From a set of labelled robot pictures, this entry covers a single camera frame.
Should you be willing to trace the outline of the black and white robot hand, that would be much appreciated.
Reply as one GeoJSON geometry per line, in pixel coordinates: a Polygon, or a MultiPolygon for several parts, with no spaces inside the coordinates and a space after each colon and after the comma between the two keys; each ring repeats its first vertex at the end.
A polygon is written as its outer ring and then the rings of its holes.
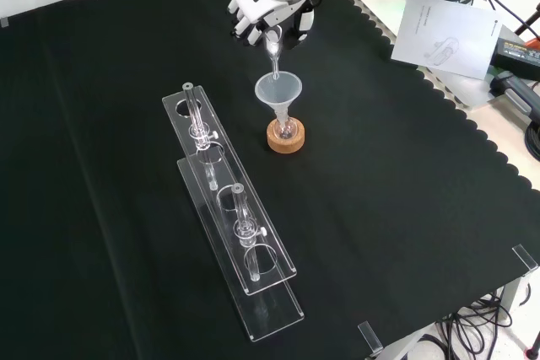
{"type": "Polygon", "coordinates": [[[231,0],[227,7],[235,17],[231,34],[245,45],[258,46],[266,31],[281,28],[283,46],[292,50],[307,38],[320,4],[321,0],[231,0]]]}

